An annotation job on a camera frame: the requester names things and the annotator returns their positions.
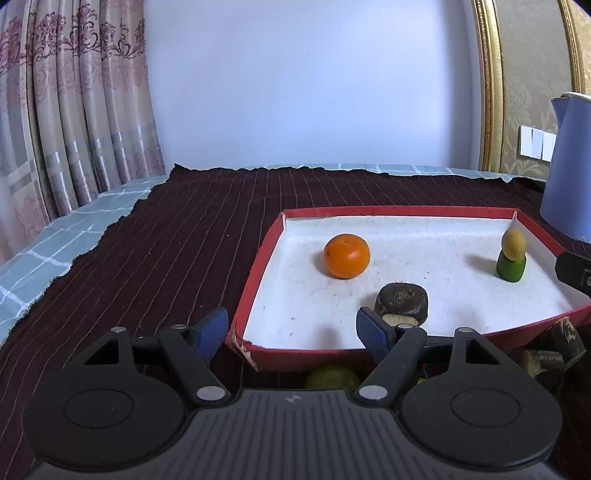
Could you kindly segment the white wall switch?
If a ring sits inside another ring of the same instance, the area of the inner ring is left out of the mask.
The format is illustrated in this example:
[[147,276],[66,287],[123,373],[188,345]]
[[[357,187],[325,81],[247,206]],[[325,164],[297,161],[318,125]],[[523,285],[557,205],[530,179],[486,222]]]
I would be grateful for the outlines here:
[[550,163],[555,142],[556,135],[554,133],[521,125],[518,154],[529,159]]

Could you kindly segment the pink patterned curtain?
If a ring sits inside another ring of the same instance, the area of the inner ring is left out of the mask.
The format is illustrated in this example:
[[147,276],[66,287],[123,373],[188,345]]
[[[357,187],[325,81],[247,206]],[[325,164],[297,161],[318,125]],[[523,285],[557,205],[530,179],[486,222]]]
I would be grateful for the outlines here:
[[164,172],[139,1],[1,5],[1,257]]

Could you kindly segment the green tomato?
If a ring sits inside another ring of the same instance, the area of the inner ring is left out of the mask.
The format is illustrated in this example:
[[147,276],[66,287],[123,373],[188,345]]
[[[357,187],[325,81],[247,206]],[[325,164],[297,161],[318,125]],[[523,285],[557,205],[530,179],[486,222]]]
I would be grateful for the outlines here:
[[314,390],[342,389],[352,393],[360,385],[358,376],[348,368],[328,366],[312,371],[305,388]]

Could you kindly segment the gold picture frame moulding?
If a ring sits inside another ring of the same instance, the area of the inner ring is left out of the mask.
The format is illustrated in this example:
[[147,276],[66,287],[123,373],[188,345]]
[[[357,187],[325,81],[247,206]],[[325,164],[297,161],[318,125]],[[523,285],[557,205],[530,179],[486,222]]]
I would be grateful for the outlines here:
[[471,2],[475,18],[481,87],[479,167],[500,173],[505,127],[505,75],[496,2]]

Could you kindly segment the orange mandarin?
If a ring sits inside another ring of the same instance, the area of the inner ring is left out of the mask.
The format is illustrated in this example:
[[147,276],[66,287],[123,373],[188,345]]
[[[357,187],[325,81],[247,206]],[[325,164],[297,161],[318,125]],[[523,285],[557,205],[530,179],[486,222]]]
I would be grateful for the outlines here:
[[325,269],[339,279],[352,279],[370,264],[370,247],[362,237],[339,234],[325,244],[322,252]]

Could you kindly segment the red shallow box tray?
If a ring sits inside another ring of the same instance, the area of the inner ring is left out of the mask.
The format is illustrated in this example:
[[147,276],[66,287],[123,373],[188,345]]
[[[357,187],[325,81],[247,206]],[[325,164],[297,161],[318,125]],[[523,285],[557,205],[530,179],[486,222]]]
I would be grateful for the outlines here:
[[[522,279],[496,271],[510,228],[527,240]],[[362,237],[370,264],[352,279],[325,269],[325,244]],[[461,206],[320,207],[283,211],[256,253],[228,332],[228,345],[259,371],[300,371],[366,358],[356,314],[393,282],[428,293],[425,330],[452,336],[470,327],[496,346],[524,345],[556,320],[590,320],[587,295],[555,273],[562,246],[515,208]]]

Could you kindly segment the yellow longan fruit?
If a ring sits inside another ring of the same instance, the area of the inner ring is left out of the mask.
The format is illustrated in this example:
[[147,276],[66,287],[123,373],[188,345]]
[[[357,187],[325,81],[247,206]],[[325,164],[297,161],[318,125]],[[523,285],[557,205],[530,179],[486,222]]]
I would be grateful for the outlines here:
[[522,261],[527,253],[528,243],[524,233],[517,228],[508,229],[502,237],[502,252],[512,262]]

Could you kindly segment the blue electric kettle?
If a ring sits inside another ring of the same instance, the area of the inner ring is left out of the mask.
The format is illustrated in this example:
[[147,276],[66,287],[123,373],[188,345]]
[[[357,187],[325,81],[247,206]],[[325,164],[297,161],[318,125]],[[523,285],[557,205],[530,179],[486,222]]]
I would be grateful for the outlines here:
[[540,213],[561,233],[588,243],[591,237],[590,96],[565,92],[552,100],[552,106],[558,132]]

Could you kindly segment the dark striped table cloth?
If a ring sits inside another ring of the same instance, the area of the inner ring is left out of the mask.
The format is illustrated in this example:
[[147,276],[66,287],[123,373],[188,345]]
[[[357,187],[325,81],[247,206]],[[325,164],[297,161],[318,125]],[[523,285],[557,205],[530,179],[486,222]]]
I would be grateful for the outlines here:
[[312,371],[259,371],[226,342],[209,370],[231,395],[199,406],[160,330],[217,307],[229,327],[267,230],[290,209],[515,208],[545,222],[538,181],[396,177],[363,170],[175,167],[98,245],[52,282],[1,350],[5,479],[558,479],[587,477],[590,360],[530,377],[523,350],[556,351],[548,329],[513,349],[470,327],[427,341],[386,407],[305,388]]

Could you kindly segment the dark sugarcane piece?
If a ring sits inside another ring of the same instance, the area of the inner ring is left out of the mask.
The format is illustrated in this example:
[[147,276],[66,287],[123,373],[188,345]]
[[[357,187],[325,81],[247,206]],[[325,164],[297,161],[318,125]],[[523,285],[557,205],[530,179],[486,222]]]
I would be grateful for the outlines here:
[[586,353],[583,340],[568,316],[557,320],[549,329],[556,351],[562,355],[564,370],[569,370]]
[[547,371],[561,371],[564,359],[561,353],[547,350],[523,350],[518,364],[527,374],[536,378]]

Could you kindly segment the short dark sugarcane slice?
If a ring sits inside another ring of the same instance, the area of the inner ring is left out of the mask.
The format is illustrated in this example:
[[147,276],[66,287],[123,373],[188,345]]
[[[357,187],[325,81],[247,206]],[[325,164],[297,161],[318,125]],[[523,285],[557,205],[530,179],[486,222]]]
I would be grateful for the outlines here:
[[421,326],[428,318],[427,291],[414,283],[394,282],[378,293],[374,311],[391,326],[410,324]]

